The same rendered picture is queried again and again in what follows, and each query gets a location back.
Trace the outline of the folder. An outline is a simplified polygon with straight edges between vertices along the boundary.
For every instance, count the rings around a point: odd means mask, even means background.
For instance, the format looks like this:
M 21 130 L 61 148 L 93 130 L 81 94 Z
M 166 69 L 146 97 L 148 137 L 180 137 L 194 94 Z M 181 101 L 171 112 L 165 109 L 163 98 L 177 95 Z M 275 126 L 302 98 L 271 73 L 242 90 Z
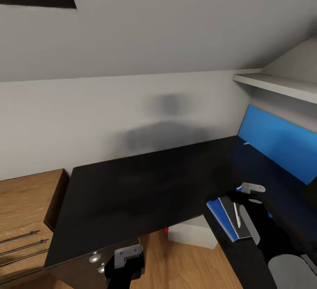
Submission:
M 238 187 L 234 190 L 237 191 L 241 191 L 242 187 Z M 227 194 L 223 194 L 219 197 L 223 197 L 223 196 L 227 196 Z M 210 211 L 212 212 L 212 214 L 214 215 L 214 217 L 216 218 L 216 220 L 219 222 L 219 224 L 222 226 L 222 228 L 224 229 L 224 231 L 226 232 L 226 234 L 229 236 L 229 238 L 231 239 L 232 242 L 236 241 L 237 239 L 239 239 L 228 219 L 228 216 L 225 213 L 225 210 L 223 209 L 220 201 L 219 201 L 219 197 L 210 200 L 207 202 L 207 207 L 210 209 Z M 268 212 L 269 213 L 269 212 Z M 269 217 L 271 218 L 272 215 L 269 213 Z

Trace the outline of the keyboard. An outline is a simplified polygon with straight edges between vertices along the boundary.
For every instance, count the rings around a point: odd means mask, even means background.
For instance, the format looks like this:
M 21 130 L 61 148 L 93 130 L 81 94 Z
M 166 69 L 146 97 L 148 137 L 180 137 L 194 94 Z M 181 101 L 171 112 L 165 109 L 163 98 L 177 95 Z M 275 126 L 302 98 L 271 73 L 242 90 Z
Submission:
M 307 255 L 301 255 L 301 257 L 306 262 L 306 264 L 310 267 L 313 273 L 317 276 L 317 267 L 314 265 L 311 259 Z

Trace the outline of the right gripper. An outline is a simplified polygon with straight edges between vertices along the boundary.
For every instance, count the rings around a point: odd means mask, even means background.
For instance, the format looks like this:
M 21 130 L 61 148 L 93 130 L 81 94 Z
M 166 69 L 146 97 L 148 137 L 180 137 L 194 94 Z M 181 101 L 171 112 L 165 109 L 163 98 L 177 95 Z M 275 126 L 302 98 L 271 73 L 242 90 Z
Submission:
M 243 197 L 251 197 L 251 198 L 256 198 L 259 201 L 261 201 L 261 198 L 257 194 L 247 194 L 247 193 L 242 193 L 241 191 L 237 190 L 227 190 L 227 196 L 230 197 L 230 200 L 235 203 L 240 203 L 241 199 Z

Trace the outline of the pen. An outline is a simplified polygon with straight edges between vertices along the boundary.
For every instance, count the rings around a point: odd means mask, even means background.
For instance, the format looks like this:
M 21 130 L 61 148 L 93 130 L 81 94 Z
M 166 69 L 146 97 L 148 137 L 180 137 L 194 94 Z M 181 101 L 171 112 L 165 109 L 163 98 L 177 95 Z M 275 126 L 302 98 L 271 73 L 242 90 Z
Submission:
M 236 214 L 236 218 L 237 218 L 237 224 L 238 224 L 238 227 L 240 227 L 241 223 L 240 223 L 240 217 L 238 216 L 238 213 L 237 213 L 236 203 L 234 202 L 233 204 L 234 204 L 235 214 Z

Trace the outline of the notebook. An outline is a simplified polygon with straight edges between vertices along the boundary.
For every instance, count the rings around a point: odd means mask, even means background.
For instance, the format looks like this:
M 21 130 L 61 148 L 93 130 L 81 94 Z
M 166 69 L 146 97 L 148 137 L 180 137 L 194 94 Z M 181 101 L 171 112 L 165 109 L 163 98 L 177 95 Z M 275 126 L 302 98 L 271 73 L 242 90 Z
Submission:
M 234 204 L 230 200 L 230 197 L 223 196 L 223 197 L 219 197 L 218 199 L 219 199 L 223 209 L 225 210 L 225 213 L 228 216 L 228 219 L 229 219 L 237 237 L 239 239 L 251 237 L 251 234 L 248 230 L 248 227 L 246 226 L 246 224 L 245 224 L 245 222 L 240 214 L 240 203 L 236 203 L 236 209 L 237 209 L 238 216 L 240 217 L 240 223 L 241 223 L 241 226 L 238 227 L 237 218 L 236 218 L 235 209 L 234 209 Z

